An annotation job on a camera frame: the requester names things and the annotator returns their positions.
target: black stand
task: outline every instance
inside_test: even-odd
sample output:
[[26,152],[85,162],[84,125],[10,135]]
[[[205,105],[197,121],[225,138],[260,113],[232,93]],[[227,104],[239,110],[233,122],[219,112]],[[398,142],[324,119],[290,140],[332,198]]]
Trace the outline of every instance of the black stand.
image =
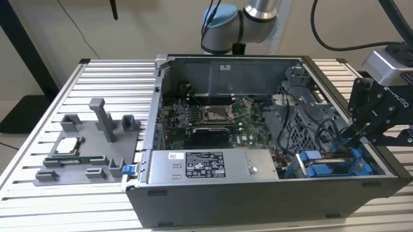
[[28,134],[50,103],[42,95],[26,95],[21,98],[12,111],[0,123],[0,132]]
[[0,26],[44,93],[44,96],[22,97],[0,123],[0,132],[29,133],[58,93],[58,88],[8,0],[0,0]]

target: wall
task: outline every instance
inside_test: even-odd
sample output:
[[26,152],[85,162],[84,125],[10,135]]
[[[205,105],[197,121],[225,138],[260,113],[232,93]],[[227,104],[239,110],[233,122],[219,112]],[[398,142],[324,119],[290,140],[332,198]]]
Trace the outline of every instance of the wall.
[[[407,23],[413,25],[413,1],[395,0],[395,3]],[[312,0],[292,0],[277,54],[308,55],[311,58],[344,58],[359,69],[371,49],[348,52],[326,50],[311,33],[311,5]],[[322,40],[334,47],[400,41],[376,0],[319,0],[315,27]]]
[[[199,54],[200,26],[208,0],[117,0],[118,20],[108,0],[61,0],[102,59],[153,59],[156,54]],[[244,0],[224,0],[239,6]],[[52,76],[61,85],[81,58],[94,58],[54,0],[10,0]],[[247,46],[265,54],[268,43]]]
[[0,100],[42,94],[14,47],[0,28]]

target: power supply label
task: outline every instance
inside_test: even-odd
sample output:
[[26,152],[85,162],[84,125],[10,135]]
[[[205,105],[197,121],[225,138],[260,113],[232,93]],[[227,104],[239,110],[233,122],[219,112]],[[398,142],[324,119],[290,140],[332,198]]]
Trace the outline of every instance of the power supply label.
[[221,152],[187,152],[187,178],[225,177],[225,164]]

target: motherboard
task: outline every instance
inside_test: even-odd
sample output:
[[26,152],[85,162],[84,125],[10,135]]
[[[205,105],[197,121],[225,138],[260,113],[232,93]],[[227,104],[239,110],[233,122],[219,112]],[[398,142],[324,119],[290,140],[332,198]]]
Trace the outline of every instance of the motherboard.
[[193,97],[163,106],[165,149],[248,147],[275,150],[260,104],[251,96]]

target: white label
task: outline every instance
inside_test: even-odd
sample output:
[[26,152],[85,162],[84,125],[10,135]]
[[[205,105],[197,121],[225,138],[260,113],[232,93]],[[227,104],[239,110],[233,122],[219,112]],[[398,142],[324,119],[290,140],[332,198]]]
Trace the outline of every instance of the white label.
[[231,70],[231,66],[229,65],[220,65],[219,70]]
[[169,152],[168,153],[168,159],[169,160],[183,160],[184,154],[181,152]]

